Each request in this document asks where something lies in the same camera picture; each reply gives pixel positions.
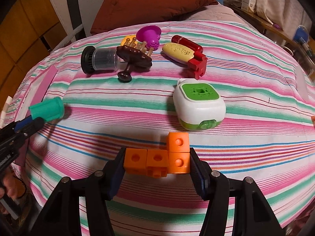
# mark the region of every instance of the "human hand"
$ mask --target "human hand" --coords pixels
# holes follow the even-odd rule
[[[18,195],[18,189],[15,185],[15,179],[13,177],[13,172],[10,168],[7,168],[4,171],[4,177],[2,179],[2,184],[5,187],[5,189],[0,188],[0,198],[3,197],[5,193],[12,198],[16,199]],[[3,214],[8,214],[8,211],[0,204],[0,212]]]

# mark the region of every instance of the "red cylinder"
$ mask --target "red cylinder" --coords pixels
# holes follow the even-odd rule
[[[190,49],[192,49],[193,51],[198,51],[200,53],[202,53],[204,51],[204,48],[201,47],[199,44],[195,43],[195,42],[192,42],[188,39],[186,39],[185,37],[182,37],[180,35],[174,35],[172,37],[172,40],[171,42],[174,42],[174,43],[178,43],[178,44],[181,44],[181,45],[184,45]]]

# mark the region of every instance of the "white and green container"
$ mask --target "white and green container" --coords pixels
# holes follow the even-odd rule
[[[218,126],[225,117],[225,103],[208,82],[179,79],[173,95],[181,125],[190,131]]]

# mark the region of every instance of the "screw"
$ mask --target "screw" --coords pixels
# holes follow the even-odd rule
[[[103,171],[97,170],[97,171],[94,172],[94,175],[97,176],[97,177],[100,177],[100,176],[103,175]]]
[[[245,181],[248,182],[249,184],[251,184],[252,182],[254,182],[254,180],[251,177],[246,177]]]
[[[211,175],[214,176],[214,177],[218,177],[218,176],[220,176],[220,172],[214,170],[214,171],[211,172]]]
[[[69,180],[70,180],[70,177],[64,176],[64,177],[61,179],[61,182],[62,182],[62,183],[67,183]]]

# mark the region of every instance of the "teal cylinder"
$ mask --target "teal cylinder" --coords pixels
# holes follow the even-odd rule
[[[65,114],[65,107],[60,97],[45,100],[29,107],[32,119],[41,117],[45,122],[62,118]]]

